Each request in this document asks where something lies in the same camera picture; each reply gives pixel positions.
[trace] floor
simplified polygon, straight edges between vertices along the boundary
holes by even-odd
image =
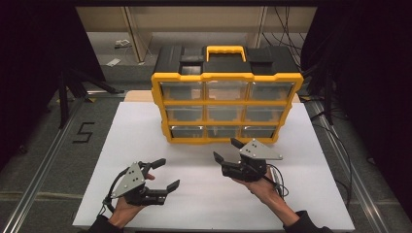
[[[145,61],[136,62],[131,48],[115,49],[115,41],[129,40],[127,33],[88,35],[107,83],[126,91],[151,88],[150,76],[161,45],[245,45],[245,35],[238,33],[209,33],[201,36],[156,33],[149,44]],[[291,36],[294,46],[301,48],[305,35]],[[282,34],[266,34],[271,44],[278,45],[275,37],[280,39]],[[284,38],[283,43],[289,44],[290,41]],[[267,44],[267,41],[262,40],[262,46]],[[298,62],[296,50],[293,54]],[[115,58],[120,59],[117,65],[106,65]],[[92,91],[101,90],[89,83],[85,83],[85,86],[91,93],[88,99],[69,98],[71,117],[67,123],[68,127],[64,130],[58,129],[59,106],[55,97],[48,105],[49,111],[44,113],[30,139],[25,142],[24,149],[1,171],[2,229],[10,223],[15,226],[15,231],[8,232],[79,231],[72,226],[73,219],[104,145],[117,106],[124,98],[124,94],[94,94]],[[315,116],[322,111],[322,96],[305,96],[304,87],[299,94],[305,98],[302,101],[305,102],[309,116]],[[342,201],[348,204],[348,212],[356,227],[355,232],[412,232],[410,219],[377,167],[373,165],[373,160],[368,159],[361,139],[336,100],[333,102],[332,115],[332,126],[327,123],[324,116],[314,117],[313,124],[331,173],[341,192]],[[83,132],[92,133],[89,138],[88,135],[79,134],[81,128]]]

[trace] clear plastic drawer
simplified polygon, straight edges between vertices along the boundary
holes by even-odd
[[[160,83],[164,100],[201,100],[202,82],[162,82]]]
[[[211,81],[206,83],[208,100],[244,100],[248,83],[241,81]]]
[[[240,126],[206,126],[209,138],[236,138]]]
[[[284,106],[248,106],[245,121],[277,122],[284,110]]]
[[[172,138],[201,138],[203,126],[170,126]]]
[[[240,120],[243,106],[209,105],[207,106],[207,120],[234,121]]]
[[[167,118],[176,121],[201,121],[202,106],[166,106]]]
[[[252,83],[250,100],[287,100],[294,83]]]
[[[242,138],[271,138],[276,131],[276,126],[243,126]]]

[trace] sleeve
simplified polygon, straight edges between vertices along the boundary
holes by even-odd
[[[299,220],[291,226],[284,226],[287,233],[332,233],[327,227],[318,228],[306,211],[296,212]]]
[[[98,215],[96,221],[88,229],[90,233],[122,233],[122,229],[118,229],[112,225],[105,216]]]

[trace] forearm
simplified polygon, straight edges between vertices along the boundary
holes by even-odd
[[[116,215],[114,213],[108,220],[112,225],[116,226],[119,229],[123,229],[126,224],[128,223],[128,220],[125,220],[124,218],[120,217],[119,215]]]
[[[105,216],[97,216],[96,221],[88,229],[90,233],[121,233],[123,232],[121,228],[113,225]]]
[[[286,225],[291,226],[299,220],[299,216],[276,194],[263,201],[267,207]]]

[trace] metal rail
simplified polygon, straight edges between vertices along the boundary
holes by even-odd
[[[319,102],[314,102],[313,108],[315,111],[318,113],[322,112],[324,110],[324,107],[322,106],[321,103]],[[334,127],[332,125],[329,125],[327,123],[327,120],[323,117],[320,116],[320,121],[321,124],[324,128],[327,130],[330,130],[330,132],[334,133],[336,136],[337,132],[335,131]],[[390,232],[387,224],[383,220],[383,217],[381,215],[381,212],[379,211],[378,207],[375,205],[371,195],[367,191],[363,181],[361,180],[360,175],[358,174],[356,168],[350,163],[350,160],[348,159],[348,154],[343,148],[342,144],[335,139],[330,133],[326,133],[327,137],[333,146],[334,151],[336,152],[336,155],[339,159],[339,162],[342,165],[342,168],[347,176],[348,179],[351,178],[352,176],[352,187],[357,195],[360,205],[362,206],[364,213],[366,214],[367,219],[369,220],[369,223],[375,233],[386,233]]]
[[[78,112],[79,108],[82,106],[84,99],[80,98],[77,99],[72,107],[72,112],[64,125],[63,128],[59,129],[54,140],[46,153],[45,158],[43,159],[42,163],[40,164],[36,174],[34,175],[33,179],[30,182],[28,188],[24,191],[20,201],[18,202],[16,208],[12,212],[9,217],[9,220],[4,228],[4,233],[16,233],[21,228],[21,225],[24,222],[25,217],[27,216],[30,208],[36,198],[37,193],[40,190],[40,187],[43,184],[47,174],[53,162],[56,158],[56,155],[60,151],[60,148],[64,142],[64,139],[69,131],[73,119]]]

